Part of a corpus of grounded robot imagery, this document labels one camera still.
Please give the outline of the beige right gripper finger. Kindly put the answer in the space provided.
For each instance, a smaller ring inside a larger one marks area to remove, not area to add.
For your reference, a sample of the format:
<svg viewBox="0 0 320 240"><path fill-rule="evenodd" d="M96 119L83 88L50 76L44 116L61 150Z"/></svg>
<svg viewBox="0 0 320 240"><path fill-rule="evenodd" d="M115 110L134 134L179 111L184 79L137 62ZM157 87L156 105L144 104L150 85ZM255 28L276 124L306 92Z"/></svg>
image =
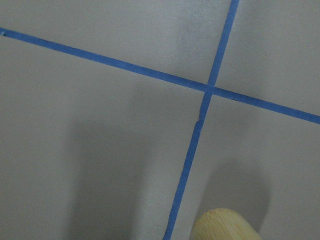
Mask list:
<svg viewBox="0 0 320 240"><path fill-rule="evenodd" d="M215 208L203 213L191 229L193 240L260 240L261 236L237 212Z"/></svg>

